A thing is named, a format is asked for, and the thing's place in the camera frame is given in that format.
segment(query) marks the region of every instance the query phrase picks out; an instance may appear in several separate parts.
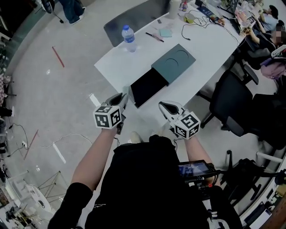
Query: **power cord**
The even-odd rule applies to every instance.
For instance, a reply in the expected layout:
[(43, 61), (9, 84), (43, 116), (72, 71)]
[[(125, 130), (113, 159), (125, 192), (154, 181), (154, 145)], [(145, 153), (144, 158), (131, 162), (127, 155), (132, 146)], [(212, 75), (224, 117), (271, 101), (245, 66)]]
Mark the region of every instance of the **power cord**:
[(10, 155), (4, 157), (4, 158), (0, 158), (0, 161), (4, 161), (5, 158), (11, 157), (14, 153), (16, 153), (18, 150), (25, 148), (24, 145), (22, 144), (21, 148), (16, 149), (13, 153), (11, 153)]
[[(181, 35), (182, 35), (182, 37), (184, 38), (184, 39), (186, 39), (186, 40), (191, 40), (190, 38), (186, 38), (184, 35), (183, 35), (183, 31), (184, 31), (184, 27), (185, 26), (187, 26), (187, 25), (198, 25), (198, 26), (200, 26), (200, 27), (203, 27), (204, 29), (206, 29), (209, 25), (216, 25), (216, 23), (213, 23), (207, 16), (202, 16), (202, 18), (199, 18), (199, 17), (195, 17), (195, 19), (194, 19), (194, 24), (185, 24), (185, 25), (183, 25), (183, 28), (182, 28), (182, 31), (181, 31)], [(222, 26), (235, 40), (236, 40), (236, 42), (237, 42), (237, 47), (240, 47), (244, 42), (242, 42), (242, 44), (240, 44), (239, 43), (239, 41), (237, 40), (237, 38), (228, 30), (228, 29), (226, 29), (224, 26)]]
[(218, 178), (219, 178), (219, 175), (216, 175), (216, 176), (215, 176), (215, 179), (214, 179), (214, 181), (213, 181), (213, 184), (212, 184), (213, 186), (214, 186), (214, 185), (216, 184), (216, 182), (218, 181)]
[(54, 142), (53, 142), (52, 144), (50, 144), (49, 146), (41, 146), (41, 147), (42, 147), (42, 148), (49, 148), (49, 147), (51, 147), (53, 144), (55, 144), (56, 142), (60, 141), (61, 139), (65, 138), (65, 137), (68, 137), (68, 136), (70, 136), (70, 135), (79, 135), (79, 136), (83, 137), (84, 139), (86, 139), (87, 141), (89, 141), (91, 145), (93, 144), (87, 137), (83, 136), (82, 134), (72, 133), (72, 134), (68, 134), (68, 135), (62, 136), (60, 139), (54, 141)]
[(26, 134), (26, 131), (25, 131), (25, 129), (23, 128), (23, 126), (22, 125), (20, 125), (20, 124), (16, 124), (16, 123), (13, 123), (8, 129), (10, 130), (10, 129), (12, 129), (12, 127), (13, 127), (13, 125), (15, 125), (15, 126), (17, 126), (17, 127), (22, 127), (22, 129), (23, 129), (23, 131), (24, 131), (24, 133), (25, 133), (25, 136), (26, 136), (26, 142), (27, 142), (27, 148), (25, 148), (24, 146), (24, 149), (25, 150), (28, 150), (28, 148), (29, 148), (29, 143), (28, 143), (28, 137), (27, 137), (27, 134)]
[(183, 138), (174, 139), (174, 146), (175, 146), (175, 151), (176, 151), (176, 152), (177, 152), (177, 150), (178, 150), (178, 143), (177, 143), (178, 140), (183, 140)]
[(117, 147), (119, 147), (119, 146), (120, 146), (120, 141), (119, 141), (119, 139), (118, 139), (118, 138), (114, 138), (114, 139), (117, 140)]
[[(42, 3), (42, 7), (41, 7), (41, 9), (42, 9), (42, 11), (44, 11), (44, 12), (46, 12), (46, 13), (47, 13), (47, 11), (46, 11), (46, 10), (44, 10), (43, 3)], [(52, 10), (52, 11), (53, 11), (52, 13), (53, 13), (53, 14), (54, 14), (58, 19), (59, 19), (59, 22), (63, 24), (63, 23), (64, 23), (64, 22), (63, 22), (63, 20), (62, 20), (58, 15), (56, 15), (56, 14), (55, 14), (54, 10)]]

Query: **bottle cap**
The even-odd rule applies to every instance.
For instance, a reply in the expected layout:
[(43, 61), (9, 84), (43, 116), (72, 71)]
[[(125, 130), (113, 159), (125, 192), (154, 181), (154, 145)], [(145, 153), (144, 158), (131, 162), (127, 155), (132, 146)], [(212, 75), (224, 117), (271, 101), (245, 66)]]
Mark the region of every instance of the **bottle cap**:
[(129, 29), (129, 25), (124, 25), (123, 26), (123, 30), (128, 30)]

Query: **white floor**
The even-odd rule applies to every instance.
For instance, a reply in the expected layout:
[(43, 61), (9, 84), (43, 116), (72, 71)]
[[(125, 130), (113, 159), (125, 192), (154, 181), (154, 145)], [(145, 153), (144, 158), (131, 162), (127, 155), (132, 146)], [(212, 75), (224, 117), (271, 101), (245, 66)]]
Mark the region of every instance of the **white floor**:
[[(60, 24), (58, 19), (54, 18), (35, 37), (13, 73), (15, 83), (12, 87), (17, 97), (9, 98), (8, 105), (14, 105), (16, 108), (16, 116), (10, 119), (11, 123), (15, 122), (24, 127), (29, 144), (37, 130), (38, 135), (35, 136), (25, 160), (23, 157), (27, 151), (24, 149), (5, 159), (12, 175), (28, 170), (34, 183), (40, 185), (60, 170), (66, 182), (71, 181), (73, 171), (90, 147), (90, 142), (79, 135), (63, 138), (55, 143), (62, 157), (50, 145), (70, 133), (82, 134), (92, 142), (98, 136), (100, 130), (95, 128), (92, 117), (95, 106), (89, 95), (93, 93), (100, 102), (103, 102), (116, 93), (94, 67), (94, 64), (112, 48), (103, 26), (116, 15), (141, 2), (144, 1), (97, 0), (87, 7), (85, 17), (79, 23), (73, 26), (67, 22)], [(56, 49), (65, 68), (58, 61), (52, 47)], [(203, 90), (213, 90), (224, 70), (225, 67), (222, 66)], [(259, 71), (256, 72), (260, 83), (256, 86), (250, 82), (248, 87), (251, 92), (273, 94), (276, 91), (275, 83), (264, 78)], [(201, 120), (209, 109), (209, 103), (199, 97), (194, 97), (186, 106)], [(119, 136), (120, 142), (127, 142), (131, 131), (137, 131), (147, 140), (151, 130), (146, 129), (144, 121), (139, 117), (128, 116), (128, 108), (126, 116), (123, 132)], [(213, 119), (198, 134), (202, 145), (217, 167), (226, 165), (228, 149), (233, 151), (234, 163), (246, 157), (256, 160), (257, 151), (267, 152), (270, 149), (269, 146), (266, 146), (266, 150), (261, 148), (254, 135), (248, 134), (239, 138), (231, 132), (221, 131), (220, 126), (220, 122)], [(169, 131), (165, 131), (164, 135), (174, 138)], [(21, 147), (23, 140), (25, 140), (23, 130), (14, 126), (8, 133), (9, 151), (12, 153)], [(181, 161), (187, 160), (183, 141), (178, 141), (177, 153)], [(106, 169), (112, 155), (113, 151), (109, 155)], [(66, 188), (65, 182), (60, 178), (51, 194), (59, 195)], [(60, 200), (54, 201), (52, 206), (58, 208), (60, 203)], [(84, 210), (84, 215), (92, 207), (91, 201)]]

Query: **hand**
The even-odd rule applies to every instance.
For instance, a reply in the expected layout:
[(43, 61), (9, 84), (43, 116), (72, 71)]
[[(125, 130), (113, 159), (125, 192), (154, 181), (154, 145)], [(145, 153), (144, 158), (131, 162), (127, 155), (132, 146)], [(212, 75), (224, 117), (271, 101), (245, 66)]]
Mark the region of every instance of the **hand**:
[(250, 33), (252, 32), (253, 30), (251, 29), (251, 28), (246, 28), (245, 30), (244, 30), (244, 33), (245, 33), (245, 35), (250, 35)]

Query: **small monitor screen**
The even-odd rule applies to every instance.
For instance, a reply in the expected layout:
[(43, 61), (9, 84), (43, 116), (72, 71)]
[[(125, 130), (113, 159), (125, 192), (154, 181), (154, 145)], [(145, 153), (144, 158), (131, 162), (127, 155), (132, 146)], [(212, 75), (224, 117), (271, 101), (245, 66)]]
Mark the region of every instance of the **small monitor screen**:
[(180, 174), (187, 178), (209, 173), (211, 170), (204, 162), (190, 163), (187, 165), (179, 165)]

